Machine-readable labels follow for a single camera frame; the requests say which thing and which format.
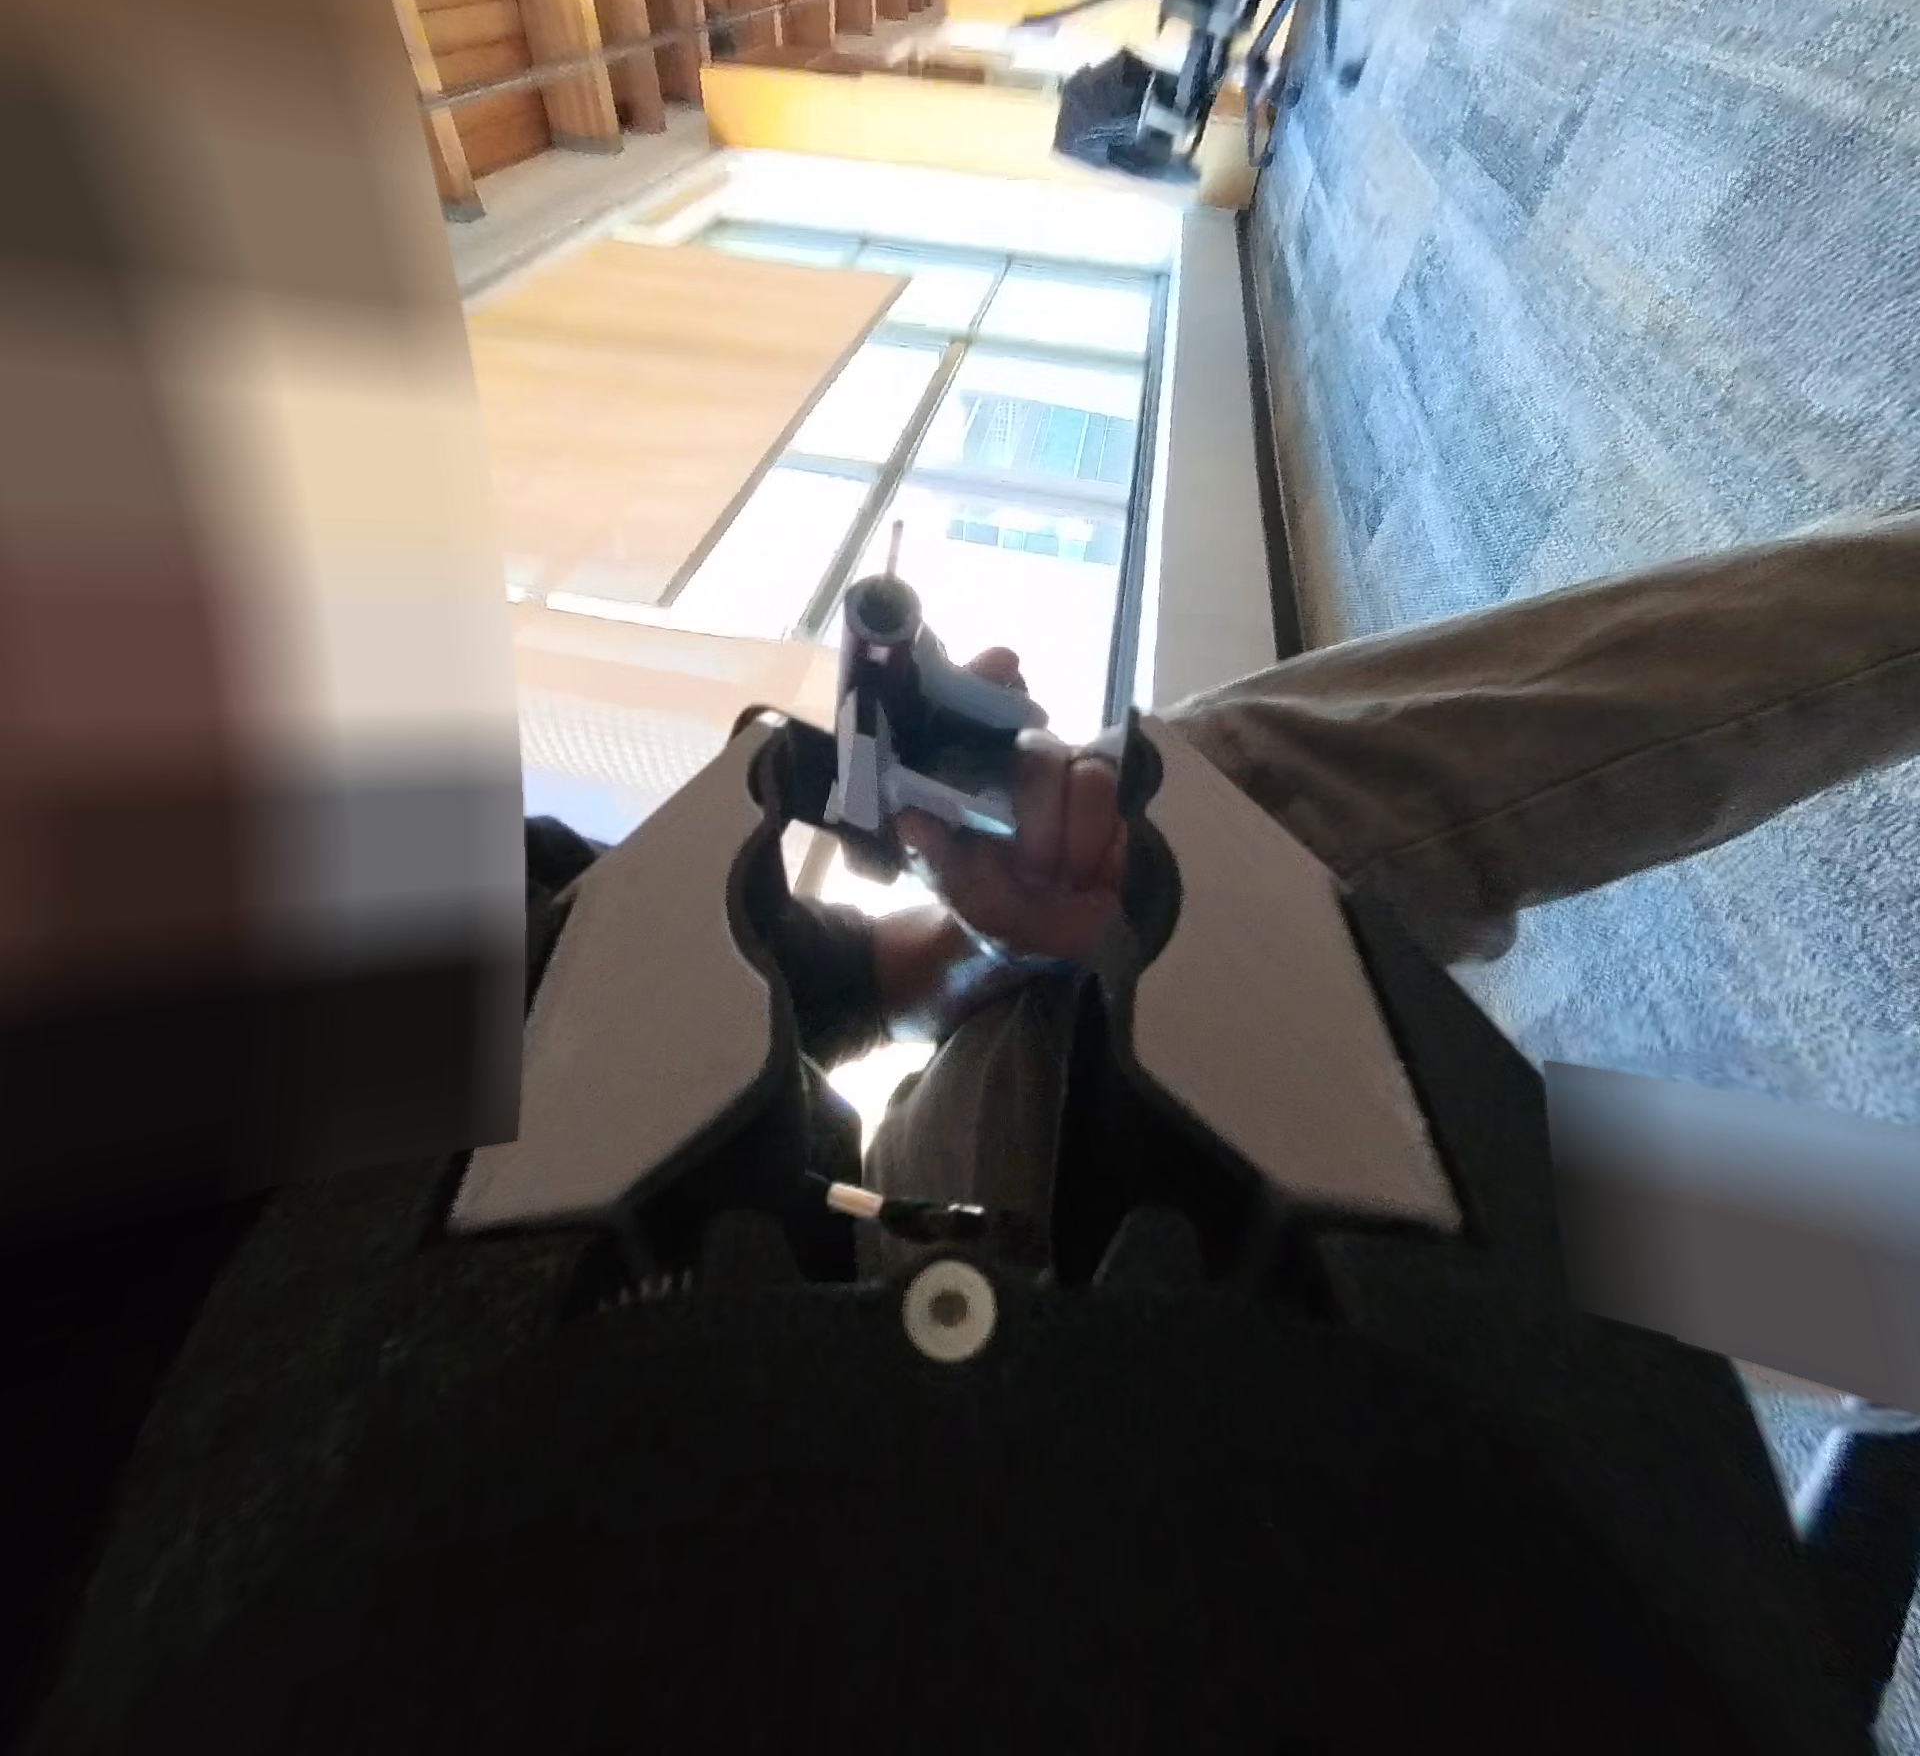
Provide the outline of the person's beige clothing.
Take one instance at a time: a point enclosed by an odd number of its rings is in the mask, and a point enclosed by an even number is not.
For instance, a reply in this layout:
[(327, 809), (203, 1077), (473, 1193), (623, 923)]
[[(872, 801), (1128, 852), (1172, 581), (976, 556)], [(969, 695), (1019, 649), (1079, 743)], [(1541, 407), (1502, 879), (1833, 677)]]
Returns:
[(866, 1186), (983, 1207), (998, 1259), (1043, 1269), (1085, 989), (1077, 970), (1047, 970), (971, 1012), (889, 1100)]

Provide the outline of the person's left hand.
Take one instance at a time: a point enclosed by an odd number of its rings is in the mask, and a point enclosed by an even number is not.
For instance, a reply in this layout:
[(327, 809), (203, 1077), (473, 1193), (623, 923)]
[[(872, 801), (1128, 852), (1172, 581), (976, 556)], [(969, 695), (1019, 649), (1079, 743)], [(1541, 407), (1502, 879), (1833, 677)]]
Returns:
[(883, 922), (891, 952), (945, 971), (966, 959), (1027, 970), (1094, 956), (1120, 912), (1128, 831), (1118, 770), (1029, 727), (1013, 743), (1009, 782), (1011, 834), (900, 812), (899, 842), (935, 903)]

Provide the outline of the large window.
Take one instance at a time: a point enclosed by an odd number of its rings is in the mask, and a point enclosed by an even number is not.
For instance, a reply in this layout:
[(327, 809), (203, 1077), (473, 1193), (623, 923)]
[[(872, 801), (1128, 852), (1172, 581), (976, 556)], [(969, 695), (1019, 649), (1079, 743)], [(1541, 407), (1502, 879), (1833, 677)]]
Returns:
[(1006, 645), (1058, 731), (1099, 730), (1164, 280), (736, 217), (693, 246), (879, 276), (894, 298), (680, 579), (644, 588), (623, 526), (602, 554), (513, 558), (509, 603), (832, 654), (845, 589), (892, 567), (957, 660)]

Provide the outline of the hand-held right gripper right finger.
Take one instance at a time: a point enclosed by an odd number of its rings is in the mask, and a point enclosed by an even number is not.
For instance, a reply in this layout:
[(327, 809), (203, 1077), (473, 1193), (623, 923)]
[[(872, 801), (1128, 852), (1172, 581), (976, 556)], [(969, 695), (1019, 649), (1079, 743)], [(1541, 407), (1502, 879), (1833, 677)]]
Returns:
[(1308, 1216), (1461, 1233), (1340, 879), (1164, 715), (1133, 713), (1120, 785), (1138, 1079)]

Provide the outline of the black office chair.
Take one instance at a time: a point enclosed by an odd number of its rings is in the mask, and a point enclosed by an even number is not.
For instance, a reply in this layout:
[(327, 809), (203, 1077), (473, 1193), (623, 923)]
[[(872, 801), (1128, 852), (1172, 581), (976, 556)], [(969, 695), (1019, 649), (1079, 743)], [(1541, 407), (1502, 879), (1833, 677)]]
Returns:
[(1194, 186), (1202, 118), (1184, 79), (1122, 47), (1061, 86), (1053, 153), (1138, 184)]

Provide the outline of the person's left forearm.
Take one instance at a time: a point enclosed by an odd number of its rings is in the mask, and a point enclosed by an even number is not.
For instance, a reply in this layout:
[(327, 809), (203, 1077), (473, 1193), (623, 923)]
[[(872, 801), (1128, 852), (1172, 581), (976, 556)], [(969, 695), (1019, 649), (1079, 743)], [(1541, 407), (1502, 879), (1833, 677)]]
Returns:
[(1447, 968), (1917, 756), (1918, 518), (1358, 638), (1168, 723)]

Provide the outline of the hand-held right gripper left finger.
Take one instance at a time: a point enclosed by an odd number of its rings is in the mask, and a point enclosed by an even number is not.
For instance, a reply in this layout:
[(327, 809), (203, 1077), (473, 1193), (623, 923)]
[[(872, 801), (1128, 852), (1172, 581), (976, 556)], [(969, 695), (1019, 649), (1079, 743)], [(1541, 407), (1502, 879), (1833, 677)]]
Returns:
[(583, 876), (526, 1019), (518, 1134), (473, 1151), (449, 1235), (612, 1224), (757, 1089), (774, 989), (736, 903), (781, 738), (757, 713)]

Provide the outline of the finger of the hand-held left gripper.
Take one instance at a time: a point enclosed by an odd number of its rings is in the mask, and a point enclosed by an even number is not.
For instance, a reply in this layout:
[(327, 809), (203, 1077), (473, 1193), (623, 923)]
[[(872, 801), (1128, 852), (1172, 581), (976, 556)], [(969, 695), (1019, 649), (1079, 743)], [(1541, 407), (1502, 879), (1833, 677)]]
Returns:
[(834, 706), (834, 777), (826, 825), (834, 831), (879, 831), (886, 819), (891, 718), (886, 689), (892, 649), (872, 641), (843, 647)]

